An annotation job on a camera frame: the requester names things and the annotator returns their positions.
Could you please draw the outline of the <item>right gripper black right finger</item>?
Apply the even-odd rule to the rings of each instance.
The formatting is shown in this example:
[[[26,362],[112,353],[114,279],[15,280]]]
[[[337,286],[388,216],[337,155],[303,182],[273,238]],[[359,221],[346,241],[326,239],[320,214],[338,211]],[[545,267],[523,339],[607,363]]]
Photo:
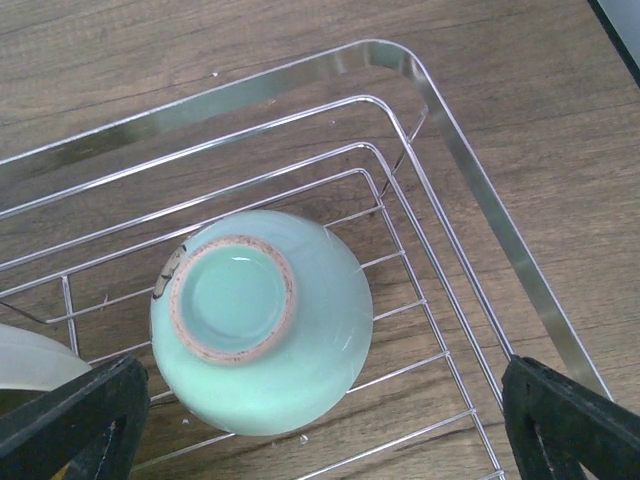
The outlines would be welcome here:
[[[523,479],[639,477],[639,416],[530,358],[502,377],[503,415]]]

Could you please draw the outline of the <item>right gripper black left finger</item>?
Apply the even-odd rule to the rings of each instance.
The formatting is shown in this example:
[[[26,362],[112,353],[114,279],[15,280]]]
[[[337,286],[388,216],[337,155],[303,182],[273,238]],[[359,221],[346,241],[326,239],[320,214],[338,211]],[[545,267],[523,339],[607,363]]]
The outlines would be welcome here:
[[[1,416],[1,477],[127,479],[149,409],[145,367],[119,356]]]

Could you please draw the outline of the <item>white plate blue spiral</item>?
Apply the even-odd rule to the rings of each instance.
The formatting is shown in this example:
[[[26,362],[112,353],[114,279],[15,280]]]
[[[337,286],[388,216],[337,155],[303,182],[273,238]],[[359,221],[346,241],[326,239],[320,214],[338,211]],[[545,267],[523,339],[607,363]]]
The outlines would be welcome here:
[[[1,388],[52,391],[91,366],[65,345],[28,330],[1,325]]]

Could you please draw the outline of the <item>mint green small bowl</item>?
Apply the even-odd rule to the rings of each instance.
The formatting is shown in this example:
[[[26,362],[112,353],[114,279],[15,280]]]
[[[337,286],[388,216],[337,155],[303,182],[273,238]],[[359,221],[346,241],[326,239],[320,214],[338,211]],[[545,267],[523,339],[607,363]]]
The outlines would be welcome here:
[[[200,420],[246,436],[286,433],[333,408],[365,364],[373,322],[347,245],[272,210],[229,215],[184,240],[150,303],[169,389]]]

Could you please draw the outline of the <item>wire dish rack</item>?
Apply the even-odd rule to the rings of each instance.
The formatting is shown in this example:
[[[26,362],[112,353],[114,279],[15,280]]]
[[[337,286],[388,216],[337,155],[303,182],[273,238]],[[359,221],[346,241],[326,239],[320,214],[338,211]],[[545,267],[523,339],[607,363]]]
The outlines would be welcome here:
[[[324,225],[373,297],[367,363],[287,434],[208,426],[148,332],[174,248],[269,208]],[[135,479],[507,479],[505,367],[534,356],[608,389],[417,56],[361,40],[1,161],[1,319],[147,369]]]

